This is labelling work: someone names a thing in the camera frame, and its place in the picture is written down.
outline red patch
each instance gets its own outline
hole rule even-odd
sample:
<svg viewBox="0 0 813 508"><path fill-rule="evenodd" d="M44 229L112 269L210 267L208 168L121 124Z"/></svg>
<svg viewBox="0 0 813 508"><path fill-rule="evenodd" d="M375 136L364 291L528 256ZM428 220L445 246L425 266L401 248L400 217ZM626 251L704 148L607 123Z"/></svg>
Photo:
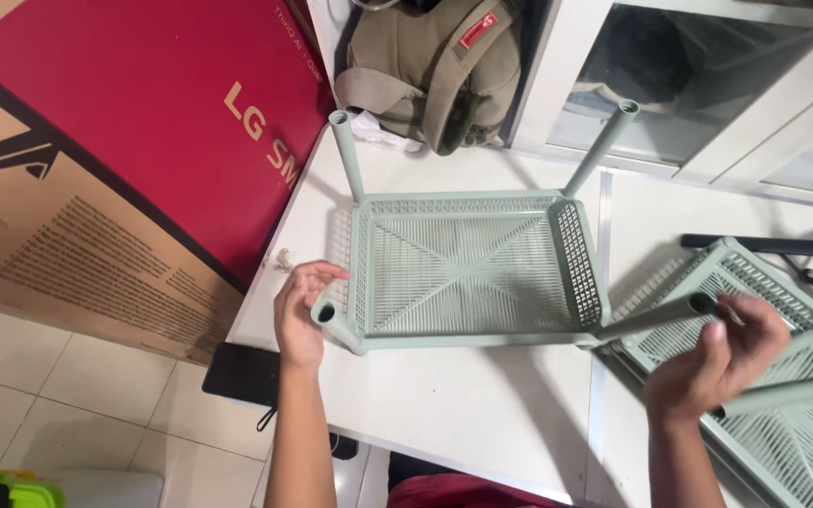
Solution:
<svg viewBox="0 0 813 508"><path fill-rule="evenodd" d="M460 38L460 45L467 50L470 46L475 43L476 39L481 37L486 30L494 26L495 23L498 22L498 18L494 16L494 13L488 13L485 16L482 16L481 19L466 31L463 34L463 37Z"/></svg>

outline cardboard box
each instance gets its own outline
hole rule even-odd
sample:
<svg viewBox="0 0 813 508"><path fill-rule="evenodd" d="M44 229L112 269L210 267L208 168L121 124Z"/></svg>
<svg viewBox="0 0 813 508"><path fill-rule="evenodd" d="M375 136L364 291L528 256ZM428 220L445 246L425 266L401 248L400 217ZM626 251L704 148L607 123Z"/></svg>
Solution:
<svg viewBox="0 0 813 508"><path fill-rule="evenodd" d="M224 340L333 98L284 0L209 9L0 21L0 311L196 363Z"/></svg>

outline white table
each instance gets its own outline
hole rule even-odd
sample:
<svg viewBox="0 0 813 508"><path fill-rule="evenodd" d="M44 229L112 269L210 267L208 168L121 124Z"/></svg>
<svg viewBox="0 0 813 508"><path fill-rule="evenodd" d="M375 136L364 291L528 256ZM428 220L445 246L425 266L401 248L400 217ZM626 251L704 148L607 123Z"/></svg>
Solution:
<svg viewBox="0 0 813 508"><path fill-rule="evenodd" d="M357 152L367 192L561 188L574 168L493 149L414 156L358 143ZM593 238L599 219L604 222L615 304L637 283L633 268L652 252L665 259L685 255L674 247L680 233L796 237L813 230L813 207L638 175L604 182L613 192L602 194L602 177L594 175L577 197ZM683 212L693 204L701 212ZM286 248L293 264L327 259L346 266L351 208L326 128L229 341L277 350L271 304L287 277L275 267L277 254ZM593 370L590 353L572 346L380 350L358 357L327 341L320 383L328 422L346 436L561 502L649 505L641 405L612 373ZM589 445L595 456L603 449L603 461L590 456Z"/></svg>

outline hand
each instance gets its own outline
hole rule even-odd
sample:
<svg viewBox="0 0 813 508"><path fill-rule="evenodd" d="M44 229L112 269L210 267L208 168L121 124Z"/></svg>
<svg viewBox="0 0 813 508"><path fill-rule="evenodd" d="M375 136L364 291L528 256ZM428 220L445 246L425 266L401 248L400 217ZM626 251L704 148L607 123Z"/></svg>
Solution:
<svg viewBox="0 0 813 508"><path fill-rule="evenodd" d="M789 328L761 298L739 294L719 300L722 321L705 325L693 350L661 364L645 383L652 426L698 422L739 395L789 345Z"/></svg>
<svg viewBox="0 0 813 508"><path fill-rule="evenodd" d="M275 297L275 337L282 365L318 373L324 351L322 328L309 311L322 289L337 278L350 278L350 273L328 261L299 265L287 278Z"/></svg>

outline backpack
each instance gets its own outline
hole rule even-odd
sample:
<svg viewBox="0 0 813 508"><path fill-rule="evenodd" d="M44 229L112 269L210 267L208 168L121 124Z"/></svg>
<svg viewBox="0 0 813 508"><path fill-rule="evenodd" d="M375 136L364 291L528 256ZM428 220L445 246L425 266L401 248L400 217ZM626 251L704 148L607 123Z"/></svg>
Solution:
<svg viewBox="0 0 813 508"><path fill-rule="evenodd" d="M518 0L406 2L364 11L334 83L342 107L371 112L439 156L490 143L519 83Z"/></svg>

